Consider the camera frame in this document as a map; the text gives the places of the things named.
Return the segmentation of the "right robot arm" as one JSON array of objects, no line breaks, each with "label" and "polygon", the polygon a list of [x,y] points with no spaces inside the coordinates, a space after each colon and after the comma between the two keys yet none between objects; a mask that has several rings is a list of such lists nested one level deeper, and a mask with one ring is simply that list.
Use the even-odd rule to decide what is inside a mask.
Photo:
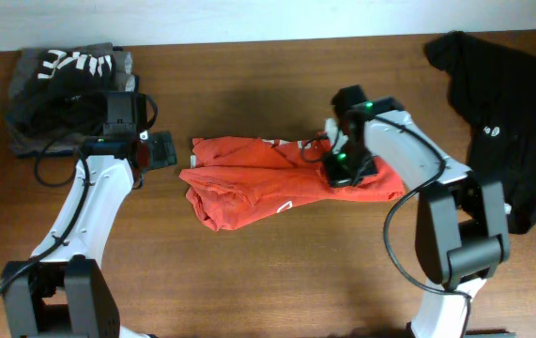
[{"label": "right robot arm", "polygon": [[[352,85],[330,103],[336,116],[325,125],[331,148],[322,161],[329,185],[356,187],[375,174],[381,159],[408,189],[383,225],[392,264],[424,292],[406,336],[468,337],[475,296],[510,257],[509,209],[501,182],[446,154],[393,97],[368,100],[359,85]],[[415,252],[423,283],[402,267],[390,241],[393,216],[412,197],[418,199]]]}]

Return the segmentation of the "red t-shirt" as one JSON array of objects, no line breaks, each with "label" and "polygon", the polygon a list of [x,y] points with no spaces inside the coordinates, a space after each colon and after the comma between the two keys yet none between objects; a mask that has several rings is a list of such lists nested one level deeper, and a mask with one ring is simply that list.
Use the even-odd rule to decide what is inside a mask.
[{"label": "red t-shirt", "polygon": [[192,140],[191,168],[179,177],[186,198],[208,228],[237,230],[268,216],[322,200],[389,202],[401,197],[401,178],[381,159],[359,185],[332,188],[319,163],[300,156],[303,143],[224,136]]}]

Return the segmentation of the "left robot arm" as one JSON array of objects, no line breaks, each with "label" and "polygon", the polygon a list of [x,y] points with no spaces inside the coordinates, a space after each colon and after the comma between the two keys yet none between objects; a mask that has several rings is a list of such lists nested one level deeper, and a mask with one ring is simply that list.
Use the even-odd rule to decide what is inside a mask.
[{"label": "left robot arm", "polygon": [[25,261],[7,262],[0,280],[13,337],[135,336],[120,318],[101,271],[115,217],[146,172],[176,164],[170,132],[103,135],[76,151],[75,177],[52,228]]}]

